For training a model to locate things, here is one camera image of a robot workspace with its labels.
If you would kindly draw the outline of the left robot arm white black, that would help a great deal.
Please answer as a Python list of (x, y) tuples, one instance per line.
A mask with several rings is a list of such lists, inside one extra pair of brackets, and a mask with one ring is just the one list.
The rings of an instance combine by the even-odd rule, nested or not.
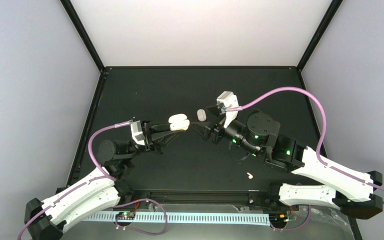
[[(132, 159), (140, 153), (159, 151), (167, 142), (190, 127), (184, 114), (171, 116), (167, 123), (152, 124), (128, 120), (97, 130), (88, 141), (87, 151), (95, 166), (78, 182), (44, 200), (34, 198), (26, 204), (24, 226), (17, 236), (28, 231), (33, 240), (59, 240), (79, 222), (108, 208), (138, 207), (142, 202), (159, 203), (149, 198), (133, 198), (133, 190), (124, 175), (133, 167)], [(100, 147), (100, 157), (93, 152), (93, 141), (101, 133), (129, 127), (131, 140), (118, 146), (110, 141)]]

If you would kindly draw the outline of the white earbud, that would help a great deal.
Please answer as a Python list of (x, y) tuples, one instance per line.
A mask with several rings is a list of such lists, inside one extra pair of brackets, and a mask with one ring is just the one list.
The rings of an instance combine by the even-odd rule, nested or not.
[(246, 174), (250, 180), (253, 179), (254, 176), (251, 173), (247, 172)]

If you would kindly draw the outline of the white earbuds charging case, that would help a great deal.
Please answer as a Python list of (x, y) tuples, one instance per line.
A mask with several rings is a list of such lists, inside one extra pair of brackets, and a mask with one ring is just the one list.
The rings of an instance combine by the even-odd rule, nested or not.
[(197, 114), (197, 119), (200, 122), (205, 122), (207, 120), (206, 111), (204, 109), (198, 109), (196, 114)]

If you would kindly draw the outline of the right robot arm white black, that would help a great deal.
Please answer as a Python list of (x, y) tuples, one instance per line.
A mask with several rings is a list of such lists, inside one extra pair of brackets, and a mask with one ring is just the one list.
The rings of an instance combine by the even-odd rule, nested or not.
[(380, 172), (358, 172), (318, 156), (311, 147), (281, 135), (279, 122), (259, 110), (249, 113), (245, 122), (228, 122), (223, 113), (211, 121), (193, 121), (190, 125), (204, 140), (217, 144), (227, 139), (273, 170), (317, 181), (317, 185), (274, 184), (274, 190), (264, 196), (270, 209), (282, 205), (324, 206), (361, 220), (383, 211), (383, 199), (374, 193), (374, 184), (382, 183)]

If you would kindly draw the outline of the beige small earbuds case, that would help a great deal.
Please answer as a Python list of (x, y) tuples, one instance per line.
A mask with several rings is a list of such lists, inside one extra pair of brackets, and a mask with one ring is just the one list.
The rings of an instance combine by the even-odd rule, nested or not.
[(183, 114), (175, 114), (168, 119), (169, 129), (171, 131), (184, 130), (186, 131), (190, 126), (190, 120)]

